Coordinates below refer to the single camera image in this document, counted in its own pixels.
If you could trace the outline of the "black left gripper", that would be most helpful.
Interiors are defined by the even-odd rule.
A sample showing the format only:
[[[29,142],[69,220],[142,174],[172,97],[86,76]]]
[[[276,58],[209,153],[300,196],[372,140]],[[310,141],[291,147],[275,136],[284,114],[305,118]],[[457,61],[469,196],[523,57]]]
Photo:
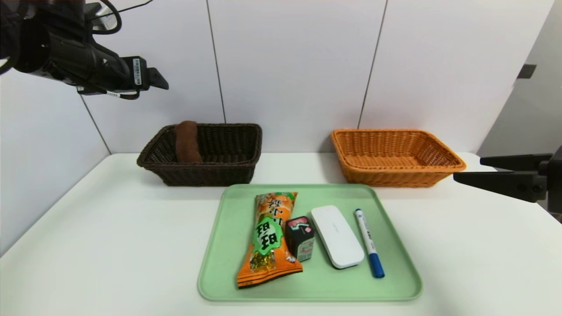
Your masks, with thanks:
[[[84,92],[136,92],[151,87],[169,90],[170,86],[157,68],[147,68],[140,56],[120,57],[98,43],[87,43],[94,58]]]

